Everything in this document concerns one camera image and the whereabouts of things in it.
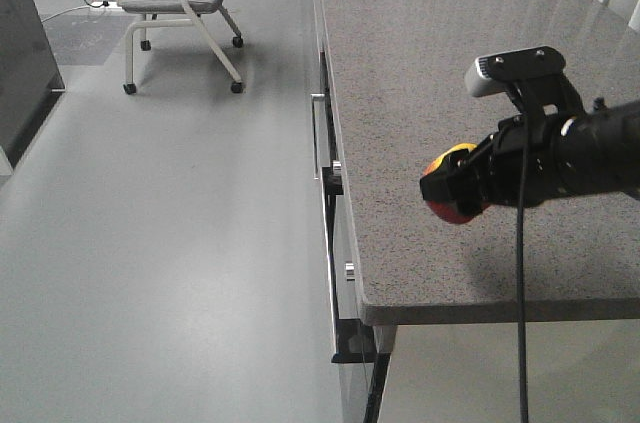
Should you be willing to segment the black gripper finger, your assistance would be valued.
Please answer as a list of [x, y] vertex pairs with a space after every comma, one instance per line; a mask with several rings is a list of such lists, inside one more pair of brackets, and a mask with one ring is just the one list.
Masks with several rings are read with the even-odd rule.
[[487, 168], [449, 168], [444, 176], [435, 181], [427, 181], [428, 189], [436, 189], [436, 182], [442, 199], [458, 199], [478, 203], [488, 203], [486, 195]]
[[445, 168], [488, 168], [493, 156], [493, 143], [483, 140], [478, 144], [459, 143], [444, 153]]

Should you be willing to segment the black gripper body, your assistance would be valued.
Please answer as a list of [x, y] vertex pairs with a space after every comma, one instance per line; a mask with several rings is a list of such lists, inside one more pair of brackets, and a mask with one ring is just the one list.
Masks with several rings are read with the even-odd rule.
[[503, 120], [491, 135], [489, 156], [482, 170], [480, 184], [484, 205], [515, 207], [524, 195], [526, 208], [575, 195], [562, 174], [557, 154], [561, 129], [575, 121], [573, 115], [551, 116], [539, 126], [543, 139], [536, 143], [534, 126], [518, 115]]

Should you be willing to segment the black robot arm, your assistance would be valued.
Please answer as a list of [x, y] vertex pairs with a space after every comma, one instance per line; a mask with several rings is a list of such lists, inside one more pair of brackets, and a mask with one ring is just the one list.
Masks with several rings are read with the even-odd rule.
[[420, 179], [423, 199], [444, 221], [462, 224], [491, 205], [536, 207], [548, 200], [623, 192], [639, 195], [639, 104], [592, 113], [522, 115], [500, 121], [481, 143], [459, 144]]

